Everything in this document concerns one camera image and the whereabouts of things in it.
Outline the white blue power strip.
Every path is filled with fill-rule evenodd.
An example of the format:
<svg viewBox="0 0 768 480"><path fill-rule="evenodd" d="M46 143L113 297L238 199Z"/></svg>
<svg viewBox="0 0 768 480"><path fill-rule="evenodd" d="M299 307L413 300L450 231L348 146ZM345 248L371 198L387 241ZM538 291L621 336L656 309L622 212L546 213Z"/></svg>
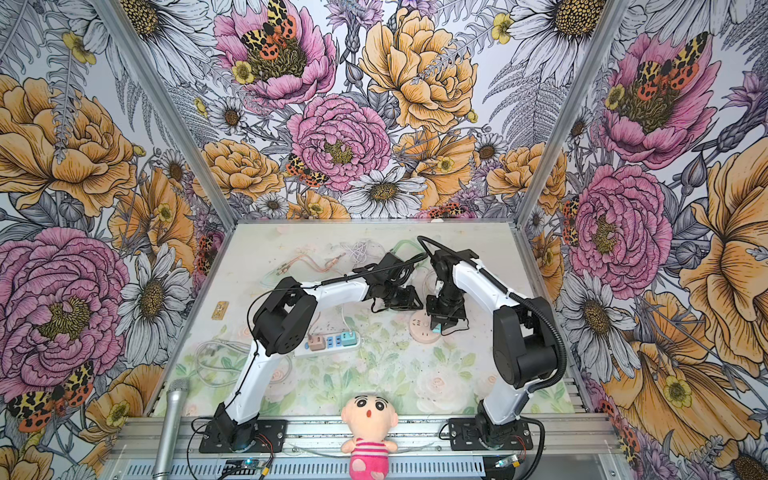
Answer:
<svg viewBox="0 0 768 480"><path fill-rule="evenodd" d="M303 342L293 351L297 358L339 354L359 348L361 338L351 330L340 333L307 335Z"/></svg>

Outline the pink charger plug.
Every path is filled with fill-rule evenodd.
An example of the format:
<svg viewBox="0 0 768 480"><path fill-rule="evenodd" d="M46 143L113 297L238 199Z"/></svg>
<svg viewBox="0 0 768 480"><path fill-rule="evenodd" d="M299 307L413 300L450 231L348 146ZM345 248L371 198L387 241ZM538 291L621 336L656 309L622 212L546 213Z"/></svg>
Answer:
<svg viewBox="0 0 768 480"><path fill-rule="evenodd" d="M309 351L322 351L327 347L325 335L309 335L307 338L307 349Z"/></svg>

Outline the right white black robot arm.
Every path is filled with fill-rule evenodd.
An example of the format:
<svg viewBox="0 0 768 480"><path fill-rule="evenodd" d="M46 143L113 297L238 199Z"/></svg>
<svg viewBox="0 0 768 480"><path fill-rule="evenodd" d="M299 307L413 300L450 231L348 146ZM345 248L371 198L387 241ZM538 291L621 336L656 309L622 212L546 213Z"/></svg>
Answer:
<svg viewBox="0 0 768 480"><path fill-rule="evenodd" d="M471 297L491 316L492 356L500 379L478 402L474 424L477 441L487 451L517 441L531 446L529 427L538 429L538 443L529 466L516 479L529 479L544 453L544 423L523 414L533 394L557 384L567 369L564 340L551 307L542 297L528 298L491 273L472 250L455 251L420 235L417 241L436 274L436 291L426 300L426 315L442 332L467 320L465 298Z"/></svg>

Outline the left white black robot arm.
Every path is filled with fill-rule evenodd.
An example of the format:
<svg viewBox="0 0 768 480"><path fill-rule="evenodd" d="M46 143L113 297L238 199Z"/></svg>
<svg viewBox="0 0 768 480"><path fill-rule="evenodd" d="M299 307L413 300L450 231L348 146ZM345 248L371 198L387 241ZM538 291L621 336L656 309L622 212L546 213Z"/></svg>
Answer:
<svg viewBox="0 0 768 480"><path fill-rule="evenodd" d="M252 343L246 364L228 397L216 408L202 434L203 453L243 452L257 447L257 435L269 440L285 431L285 421L261 421L260 408L281 359L300 348L315 314L348 303L383 302L384 310L424 308L416 288L408 283L422 252L408 260L392 253L378 263L338 277L300 282L281 280L257 310L247 313Z"/></svg>

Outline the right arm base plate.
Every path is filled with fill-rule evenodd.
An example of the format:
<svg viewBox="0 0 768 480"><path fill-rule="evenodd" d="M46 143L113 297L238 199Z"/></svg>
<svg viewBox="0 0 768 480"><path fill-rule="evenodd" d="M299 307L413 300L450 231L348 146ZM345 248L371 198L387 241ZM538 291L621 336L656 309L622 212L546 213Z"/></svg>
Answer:
<svg viewBox="0 0 768 480"><path fill-rule="evenodd" d="M495 425L477 415L473 418L451 418L447 425L452 451L522 451L533 448L530 427L521 420Z"/></svg>

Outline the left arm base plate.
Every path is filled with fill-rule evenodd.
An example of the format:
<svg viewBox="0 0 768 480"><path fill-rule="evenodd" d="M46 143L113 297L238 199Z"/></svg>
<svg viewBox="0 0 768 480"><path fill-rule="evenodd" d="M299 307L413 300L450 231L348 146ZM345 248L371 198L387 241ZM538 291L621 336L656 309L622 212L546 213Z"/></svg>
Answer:
<svg viewBox="0 0 768 480"><path fill-rule="evenodd" d="M199 451L214 453L280 453L286 437L286 420L259 420L237 424L228 417L213 419L203 433Z"/></svg>

